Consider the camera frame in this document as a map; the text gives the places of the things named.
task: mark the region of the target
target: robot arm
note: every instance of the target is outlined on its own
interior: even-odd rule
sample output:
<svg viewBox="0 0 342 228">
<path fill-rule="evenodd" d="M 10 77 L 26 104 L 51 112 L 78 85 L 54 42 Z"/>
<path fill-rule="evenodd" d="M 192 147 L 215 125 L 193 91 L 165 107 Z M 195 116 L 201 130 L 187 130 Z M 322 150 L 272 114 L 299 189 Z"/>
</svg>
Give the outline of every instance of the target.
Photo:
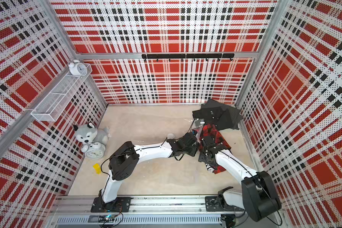
<svg viewBox="0 0 342 228">
<path fill-rule="evenodd" d="M 132 144 L 131 142 L 126 142 L 120 147 L 124 148 L 130 146 L 131 148 L 128 153 L 122 151 L 122 153 L 116 154 L 117 152 L 115 152 L 110 157 L 109 177 L 106 181 L 105 188 L 101 190 L 102 200 L 104 203 L 109 203 L 117 198 L 120 185 L 123 183 L 124 179 L 132 173 L 136 164 L 154 158 L 168 158 L 173 152 L 171 145 L 168 142 L 146 146 L 129 145 L 129 143 Z"/>
<path fill-rule="evenodd" d="M 242 192 L 235 189 L 223 192 L 222 201 L 226 206 L 235 205 L 245 209 L 254 221 L 259 221 L 281 209 L 281 202 L 272 179 L 265 171 L 257 172 L 234 157 L 224 145 L 215 144 L 206 137 L 204 139 L 205 160 L 224 167 L 242 186 Z M 196 138 L 190 132 L 178 141 L 168 139 L 159 144 L 140 146 L 125 142 L 109 158 L 109 178 L 105 188 L 100 191 L 103 204 L 115 202 L 120 185 L 132 174 L 138 163 L 181 154 L 193 157 L 196 151 Z"/>
</svg>

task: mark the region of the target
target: stuffed husky toy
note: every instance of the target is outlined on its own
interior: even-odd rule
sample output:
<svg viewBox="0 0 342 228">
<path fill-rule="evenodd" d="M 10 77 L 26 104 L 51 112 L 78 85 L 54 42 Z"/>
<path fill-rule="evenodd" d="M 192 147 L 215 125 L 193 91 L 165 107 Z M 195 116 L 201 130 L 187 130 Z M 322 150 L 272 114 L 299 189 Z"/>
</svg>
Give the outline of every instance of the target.
<svg viewBox="0 0 342 228">
<path fill-rule="evenodd" d="M 81 152 L 85 153 L 89 146 L 87 143 L 92 142 L 100 142 L 101 144 L 108 143 L 108 135 L 107 132 L 108 129 L 96 129 L 95 125 L 93 123 L 84 124 L 81 126 L 74 125 L 75 129 L 75 137 L 78 141 L 82 142 L 83 146 L 81 148 Z"/>
</svg>

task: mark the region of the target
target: cable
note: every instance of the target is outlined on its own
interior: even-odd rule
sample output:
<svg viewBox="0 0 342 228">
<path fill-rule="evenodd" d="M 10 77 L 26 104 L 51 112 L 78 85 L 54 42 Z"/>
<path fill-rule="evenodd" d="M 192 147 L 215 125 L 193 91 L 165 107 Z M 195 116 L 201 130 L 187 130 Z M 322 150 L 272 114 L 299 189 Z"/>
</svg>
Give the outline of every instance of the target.
<svg viewBox="0 0 342 228">
<path fill-rule="evenodd" d="M 234 216 L 236 217 L 236 218 L 242 218 L 243 216 L 244 216 L 244 214 L 246 214 L 246 210 L 244 210 L 244 212 L 243 212 L 243 214 L 241 215 L 241 216 L 236 216 L 236 208 L 234 207 Z"/>
<path fill-rule="evenodd" d="M 245 223 L 245 222 L 247 221 L 248 217 L 249 217 L 249 215 L 247 214 L 246 219 L 245 219 L 243 222 L 239 223 L 238 225 L 233 226 L 233 228 L 234 228 L 234 227 L 237 227 L 237 226 L 240 226 L 240 225 L 242 225 L 243 223 Z"/>
<path fill-rule="evenodd" d="M 176 156 L 174 158 L 176 159 L 176 161 L 180 161 L 184 157 L 184 155 L 185 154 L 182 154 L 180 159 L 177 159 Z"/>
<path fill-rule="evenodd" d="M 100 170 L 101 170 L 102 173 L 105 173 L 106 175 L 108 175 L 108 176 L 110 177 L 109 173 L 106 173 L 106 172 L 102 171 L 102 165 L 103 165 L 107 160 L 109 160 L 109 159 L 110 159 L 110 157 L 109 157 L 108 159 L 106 159 L 105 161 L 103 161 L 103 163 L 101 163 Z"/>
<path fill-rule="evenodd" d="M 160 146 L 162 146 L 162 145 L 166 142 L 166 140 L 167 140 L 167 137 L 165 138 L 165 140 L 163 141 L 163 143 L 162 143 L 161 145 L 159 145 L 159 146 L 146 147 L 146 148 L 139 148 L 139 149 L 137 149 L 137 150 L 160 147 Z M 110 179 L 109 173 L 106 173 L 106 172 L 102 171 L 102 165 L 103 165 L 107 160 L 109 160 L 109 162 L 110 162 L 111 159 L 113 159 L 113 158 L 115 158 L 115 157 L 123 156 L 123 155 L 125 155 L 125 154 L 127 154 L 127 153 L 128 153 L 128 152 L 122 153 L 122 154 L 119 154 L 119 155 L 115 155 L 115 156 L 112 156 L 112 157 L 109 157 L 108 159 L 106 159 L 105 161 L 103 161 L 103 163 L 101 163 L 101 166 L 100 166 L 101 172 L 102 172 L 102 173 L 105 173 L 106 175 L 109 176 L 108 180 L 106 181 L 106 184 L 105 184 L 105 187 L 104 187 L 104 191 L 103 191 L 103 193 L 101 194 L 101 198 L 102 198 L 102 196 L 103 196 L 103 194 L 104 194 L 104 192 L 105 192 L 106 185 L 108 184 L 108 181 L 109 181 L 109 179 Z"/>
<path fill-rule="evenodd" d="M 166 142 L 166 140 L 167 140 L 167 137 L 165 138 L 165 140 L 163 141 L 163 143 L 160 146 L 162 146 Z"/>
<path fill-rule="evenodd" d="M 142 149 L 156 148 L 156 147 L 160 147 L 160 146 L 152 146 L 152 147 L 146 147 L 146 148 L 139 148 L 139 149 L 136 149 L 136 151 L 142 150 Z"/>
<path fill-rule="evenodd" d="M 240 226 L 240 225 L 242 225 L 244 222 L 246 222 L 247 221 L 247 219 L 248 219 L 248 214 L 247 214 L 247 217 L 246 217 L 246 219 L 243 221 L 243 222 L 241 222 L 240 224 L 238 224 L 238 225 L 236 225 L 236 226 L 234 226 L 234 227 L 237 227 L 237 226 Z"/>
<path fill-rule="evenodd" d="M 108 211 L 111 211 L 111 212 L 119 212 L 119 214 L 122 215 L 122 219 L 120 220 L 120 222 L 118 222 L 118 224 L 112 225 L 111 227 L 117 226 L 117 225 L 119 225 L 121 222 L 123 222 L 124 215 L 123 215 L 122 212 L 120 212 L 120 211 L 115 211 L 115 210 L 108 210 Z M 100 228 L 103 228 L 104 225 L 105 225 L 105 223 L 107 223 L 107 222 L 109 222 L 109 221 L 105 221 L 105 222 L 100 226 Z"/>
<path fill-rule="evenodd" d="M 190 125 L 189 130 L 187 130 L 187 132 L 189 132 L 191 130 L 192 124 Z"/>
<path fill-rule="evenodd" d="M 235 162 L 237 162 L 240 166 L 242 166 L 250 175 L 251 177 L 253 177 L 253 175 L 246 169 L 246 167 L 244 167 L 241 163 L 239 163 L 236 159 L 234 159 L 233 157 L 229 156 L 228 154 L 224 153 L 224 155 L 226 155 L 229 158 L 232 158 Z M 261 189 L 265 192 L 265 194 L 268 196 L 268 198 L 271 200 L 272 204 L 275 206 L 274 202 L 272 201 L 271 197 L 269 196 L 269 194 L 267 193 L 267 191 L 262 187 L 261 183 L 259 183 L 261 186 Z M 279 217 L 280 217 L 280 224 L 275 223 L 274 221 L 272 221 L 269 217 L 266 216 L 266 218 L 268 218 L 272 223 L 274 223 L 276 226 L 281 226 L 283 224 L 283 220 L 281 218 L 281 215 L 279 213 L 279 210 L 275 207 L 276 212 L 278 213 Z"/>
</svg>

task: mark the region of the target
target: yellow object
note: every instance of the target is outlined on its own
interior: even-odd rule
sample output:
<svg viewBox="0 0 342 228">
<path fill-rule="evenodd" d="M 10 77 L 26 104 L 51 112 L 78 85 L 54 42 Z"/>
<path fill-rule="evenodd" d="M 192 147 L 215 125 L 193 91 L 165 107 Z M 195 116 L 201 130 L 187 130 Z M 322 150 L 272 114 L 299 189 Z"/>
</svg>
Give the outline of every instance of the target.
<svg viewBox="0 0 342 228">
<path fill-rule="evenodd" d="M 95 165 L 93 165 L 95 171 L 97 174 L 100 174 L 101 173 L 101 168 L 100 168 L 100 165 L 98 163 L 96 163 Z"/>
</svg>

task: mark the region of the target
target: plaid wall panel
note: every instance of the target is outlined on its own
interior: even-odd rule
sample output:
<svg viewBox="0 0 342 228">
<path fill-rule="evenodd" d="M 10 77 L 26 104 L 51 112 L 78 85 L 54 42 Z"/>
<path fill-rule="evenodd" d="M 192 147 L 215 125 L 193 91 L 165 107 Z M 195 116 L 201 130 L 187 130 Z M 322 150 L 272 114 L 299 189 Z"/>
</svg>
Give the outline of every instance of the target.
<svg viewBox="0 0 342 228">
<path fill-rule="evenodd" d="M 69 53 L 36 1 L 0 1 L 0 135 L 66 67 Z M 55 123 L 33 121 L 0 159 L 0 227 L 42 227 L 83 157 L 72 124 L 104 108 L 83 84 Z"/>
<path fill-rule="evenodd" d="M 234 104 L 252 59 L 87 60 L 109 103 Z"/>
<path fill-rule="evenodd" d="M 275 1 L 50 0 L 79 53 L 256 51 Z"/>
<path fill-rule="evenodd" d="M 342 227 L 342 1 L 289 1 L 242 104 L 295 227 Z"/>
<path fill-rule="evenodd" d="M 99 123 L 104 108 L 86 82 L 55 123 L 33 121 L 0 159 L 0 227 L 42 227 L 83 158 L 73 124 Z"/>
<path fill-rule="evenodd" d="M 64 70 L 69 56 L 38 2 L 0 1 L 0 135 Z"/>
</svg>

